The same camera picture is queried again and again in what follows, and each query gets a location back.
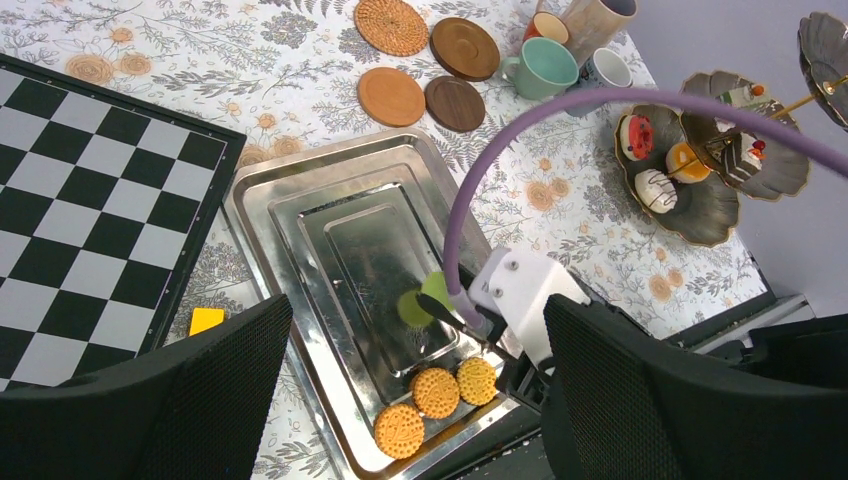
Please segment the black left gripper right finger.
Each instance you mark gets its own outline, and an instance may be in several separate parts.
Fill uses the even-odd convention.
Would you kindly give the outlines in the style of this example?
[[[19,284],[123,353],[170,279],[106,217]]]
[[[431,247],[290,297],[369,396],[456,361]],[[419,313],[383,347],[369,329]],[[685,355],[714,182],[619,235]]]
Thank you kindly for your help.
[[[551,296],[543,445],[557,479],[843,479],[847,388],[760,377]]]

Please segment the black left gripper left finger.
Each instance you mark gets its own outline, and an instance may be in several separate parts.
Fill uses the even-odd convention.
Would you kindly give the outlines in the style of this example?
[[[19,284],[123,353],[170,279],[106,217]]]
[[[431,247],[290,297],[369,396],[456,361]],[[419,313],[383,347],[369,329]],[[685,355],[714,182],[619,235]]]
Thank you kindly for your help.
[[[249,478],[292,320],[277,295],[135,359],[3,393],[2,477]]]

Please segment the orange waffle cookie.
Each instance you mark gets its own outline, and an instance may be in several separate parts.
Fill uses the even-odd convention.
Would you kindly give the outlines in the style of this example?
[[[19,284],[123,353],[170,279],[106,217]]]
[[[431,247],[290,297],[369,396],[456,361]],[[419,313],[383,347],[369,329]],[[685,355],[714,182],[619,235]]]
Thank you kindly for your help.
[[[411,381],[410,388],[415,405],[426,417],[444,419],[458,407],[459,386],[446,369],[428,368],[419,372]]]

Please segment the white chocolate striped donut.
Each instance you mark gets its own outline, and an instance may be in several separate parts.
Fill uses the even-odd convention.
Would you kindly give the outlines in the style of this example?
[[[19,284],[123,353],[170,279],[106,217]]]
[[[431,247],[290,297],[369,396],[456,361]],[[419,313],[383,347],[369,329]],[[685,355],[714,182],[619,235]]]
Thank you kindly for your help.
[[[678,200],[676,187],[662,171],[642,171],[636,175],[634,185],[642,204],[654,213],[665,214],[675,208]]]

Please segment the green macaron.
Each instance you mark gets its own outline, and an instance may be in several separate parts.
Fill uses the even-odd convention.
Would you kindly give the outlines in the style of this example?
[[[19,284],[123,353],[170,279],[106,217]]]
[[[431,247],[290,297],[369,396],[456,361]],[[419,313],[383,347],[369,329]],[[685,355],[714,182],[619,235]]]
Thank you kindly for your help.
[[[455,308],[450,302],[450,296],[447,290],[445,274],[442,271],[436,271],[428,274],[424,282],[422,283],[420,291],[422,294],[427,295],[438,301],[449,312],[455,310]]]

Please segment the red frosted donut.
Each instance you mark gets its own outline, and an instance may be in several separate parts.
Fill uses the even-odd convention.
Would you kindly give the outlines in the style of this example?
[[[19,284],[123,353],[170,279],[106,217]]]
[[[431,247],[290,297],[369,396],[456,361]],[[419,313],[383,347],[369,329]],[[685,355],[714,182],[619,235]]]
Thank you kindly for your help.
[[[619,130],[619,143],[628,160],[645,160],[654,150],[654,129],[649,118],[626,115]]]

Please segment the green layered cake slice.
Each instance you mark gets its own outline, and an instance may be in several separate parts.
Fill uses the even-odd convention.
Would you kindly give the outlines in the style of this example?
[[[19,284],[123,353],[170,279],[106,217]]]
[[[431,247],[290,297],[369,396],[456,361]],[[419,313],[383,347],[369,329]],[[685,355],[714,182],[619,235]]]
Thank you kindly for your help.
[[[772,97],[764,85],[748,84],[723,92],[715,99],[734,108],[756,110],[761,105],[769,104]]]

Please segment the chocolate cake slice with cherry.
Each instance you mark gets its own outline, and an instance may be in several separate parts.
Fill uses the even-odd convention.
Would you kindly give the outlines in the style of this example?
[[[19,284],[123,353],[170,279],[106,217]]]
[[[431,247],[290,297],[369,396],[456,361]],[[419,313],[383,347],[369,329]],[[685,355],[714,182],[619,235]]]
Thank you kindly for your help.
[[[726,175],[743,183],[762,170],[766,142],[745,132],[735,135],[721,151],[721,162]]]

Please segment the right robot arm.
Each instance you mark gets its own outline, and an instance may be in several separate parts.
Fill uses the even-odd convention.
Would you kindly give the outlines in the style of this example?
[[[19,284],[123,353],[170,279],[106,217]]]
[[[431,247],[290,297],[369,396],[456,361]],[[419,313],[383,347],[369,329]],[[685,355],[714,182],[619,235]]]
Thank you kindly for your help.
[[[731,367],[789,383],[847,388],[847,315],[755,328],[750,345],[730,340],[707,355]]]

